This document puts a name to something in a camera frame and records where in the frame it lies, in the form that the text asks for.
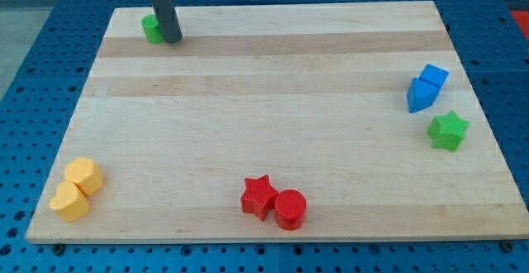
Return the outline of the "grey cylindrical robot arm rod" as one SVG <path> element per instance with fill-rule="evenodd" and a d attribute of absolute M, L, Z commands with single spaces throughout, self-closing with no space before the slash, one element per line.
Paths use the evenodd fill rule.
<path fill-rule="evenodd" d="M 178 43 L 182 32 L 173 0 L 151 0 L 159 24 L 160 33 L 166 43 Z"/>

